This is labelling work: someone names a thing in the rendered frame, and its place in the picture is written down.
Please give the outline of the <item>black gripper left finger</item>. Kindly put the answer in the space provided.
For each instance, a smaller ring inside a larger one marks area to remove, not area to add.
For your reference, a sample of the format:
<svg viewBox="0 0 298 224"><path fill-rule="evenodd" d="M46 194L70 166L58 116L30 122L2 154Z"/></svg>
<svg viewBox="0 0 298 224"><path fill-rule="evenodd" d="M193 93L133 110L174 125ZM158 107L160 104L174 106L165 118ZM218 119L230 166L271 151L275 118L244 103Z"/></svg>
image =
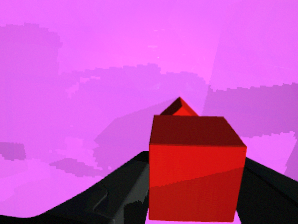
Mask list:
<svg viewBox="0 0 298 224"><path fill-rule="evenodd" d="M0 224L145 224L148 204L148 151L142 151L63 204L35 217L0 214Z"/></svg>

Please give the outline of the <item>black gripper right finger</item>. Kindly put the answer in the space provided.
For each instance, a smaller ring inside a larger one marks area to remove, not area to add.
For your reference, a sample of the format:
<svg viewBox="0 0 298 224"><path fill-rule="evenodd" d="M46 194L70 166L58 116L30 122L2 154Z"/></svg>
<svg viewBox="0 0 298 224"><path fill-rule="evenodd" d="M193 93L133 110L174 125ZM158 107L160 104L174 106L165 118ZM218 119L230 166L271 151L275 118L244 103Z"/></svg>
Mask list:
<svg viewBox="0 0 298 224"><path fill-rule="evenodd" d="M241 224L298 224L298 181L246 157L235 210Z"/></svg>

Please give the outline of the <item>red cube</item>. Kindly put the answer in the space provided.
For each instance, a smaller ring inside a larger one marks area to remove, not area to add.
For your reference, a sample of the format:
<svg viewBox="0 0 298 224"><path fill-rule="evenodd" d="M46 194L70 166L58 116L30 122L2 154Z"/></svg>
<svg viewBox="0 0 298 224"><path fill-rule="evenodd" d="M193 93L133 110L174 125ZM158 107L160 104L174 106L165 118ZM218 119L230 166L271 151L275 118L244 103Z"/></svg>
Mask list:
<svg viewBox="0 0 298 224"><path fill-rule="evenodd" d="M193 111L192 107L181 96L178 96L172 104L160 113L160 115L188 115L188 116L198 116L196 112Z"/></svg>
<svg viewBox="0 0 298 224"><path fill-rule="evenodd" d="M234 222L241 140L223 116L153 115L148 220Z"/></svg>

